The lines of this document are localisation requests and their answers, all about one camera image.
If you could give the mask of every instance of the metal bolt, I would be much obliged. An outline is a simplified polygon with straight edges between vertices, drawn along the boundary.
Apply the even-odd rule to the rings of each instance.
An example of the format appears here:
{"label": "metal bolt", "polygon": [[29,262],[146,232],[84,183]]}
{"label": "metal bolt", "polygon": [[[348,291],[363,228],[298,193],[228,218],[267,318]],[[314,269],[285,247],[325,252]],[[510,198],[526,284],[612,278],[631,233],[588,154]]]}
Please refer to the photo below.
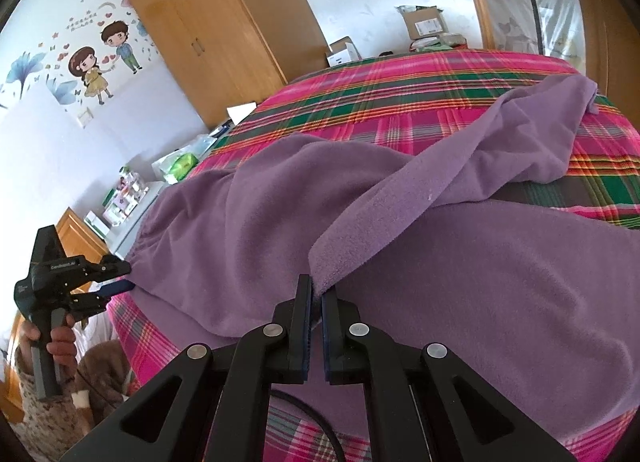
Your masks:
{"label": "metal bolt", "polygon": [[427,353],[433,358],[442,359],[447,355],[447,347],[440,343],[431,343],[427,347]]}
{"label": "metal bolt", "polygon": [[207,355],[207,347],[204,345],[191,345],[187,350],[187,355],[191,359],[202,359]]}
{"label": "metal bolt", "polygon": [[364,323],[354,323],[349,327],[349,332],[354,336],[366,336],[369,333],[369,327]]}
{"label": "metal bolt", "polygon": [[270,323],[265,325],[262,329],[262,333],[267,337],[277,337],[284,332],[284,329],[277,323]]}

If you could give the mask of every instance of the purple blanket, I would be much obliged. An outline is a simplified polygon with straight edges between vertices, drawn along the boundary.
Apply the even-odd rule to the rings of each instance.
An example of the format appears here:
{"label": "purple blanket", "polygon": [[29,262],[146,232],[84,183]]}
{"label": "purple blanket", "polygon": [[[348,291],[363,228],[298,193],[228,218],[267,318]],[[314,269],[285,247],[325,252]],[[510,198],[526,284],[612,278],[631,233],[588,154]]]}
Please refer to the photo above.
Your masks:
{"label": "purple blanket", "polygon": [[[215,348],[311,273],[316,297],[337,283],[396,341],[447,344],[556,438],[592,429],[640,402],[640,235],[486,199],[562,177],[595,92],[550,76],[416,157],[294,134],[205,171],[149,210],[128,257],[134,299],[176,346]],[[285,389],[366,436],[362,390],[323,380],[320,334],[310,381]]]}

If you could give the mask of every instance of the brown hair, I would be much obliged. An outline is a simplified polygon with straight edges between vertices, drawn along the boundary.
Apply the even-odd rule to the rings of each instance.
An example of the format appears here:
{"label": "brown hair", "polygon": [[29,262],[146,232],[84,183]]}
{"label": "brown hair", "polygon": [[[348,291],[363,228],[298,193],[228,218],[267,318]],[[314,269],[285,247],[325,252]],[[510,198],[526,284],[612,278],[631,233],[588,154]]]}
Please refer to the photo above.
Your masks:
{"label": "brown hair", "polygon": [[129,36],[129,26],[122,20],[113,22],[102,30],[102,41],[106,43],[111,36],[116,35],[117,33],[125,33],[125,35]]}
{"label": "brown hair", "polygon": [[94,48],[82,48],[78,49],[74,55],[69,58],[69,72],[73,74],[76,78],[82,78],[84,80],[84,71],[78,70],[78,65],[81,62],[84,62],[91,54],[95,56]]}

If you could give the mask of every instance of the human hand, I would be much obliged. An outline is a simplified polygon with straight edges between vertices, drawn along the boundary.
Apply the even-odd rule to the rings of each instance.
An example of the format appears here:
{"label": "human hand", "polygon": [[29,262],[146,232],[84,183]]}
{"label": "human hand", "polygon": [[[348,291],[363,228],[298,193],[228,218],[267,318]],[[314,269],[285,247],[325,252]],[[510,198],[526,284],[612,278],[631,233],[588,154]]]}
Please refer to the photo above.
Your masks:
{"label": "human hand", "polygon": [[[76,361],[76,335],[71,327],[75,324],[73,317],[66,316],[66,325],[51,330],[51,343],[47,344],[47,351],[52,354],[53,360],[65,367],[68,377],[73,377],[78,368]],[[33,357],[31,356],[31,341],[40,338],[40,330],[31,321],[25,320],[20,327],[20,353],[25,371],[33,375]]]}

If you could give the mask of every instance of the leopard print sleeve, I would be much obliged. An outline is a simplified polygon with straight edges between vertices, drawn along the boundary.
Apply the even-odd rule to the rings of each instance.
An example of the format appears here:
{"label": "leopard print sleeve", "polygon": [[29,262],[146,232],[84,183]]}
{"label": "leopard print sleeve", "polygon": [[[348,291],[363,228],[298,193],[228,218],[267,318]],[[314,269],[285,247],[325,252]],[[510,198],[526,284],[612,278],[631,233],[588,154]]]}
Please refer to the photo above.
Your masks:
{"label": "leopard print sleeve", "polygon": [[20,350],[16,369],[20,378],[20,394],[24,419],[14,424],[14,431],[29,454],[36,460],[57,462],[73,444],[82,439],[79,417],[71,399],[73,382],[63,388],[63,395],[52,402],[39,402],[35,379],[22,368]]}

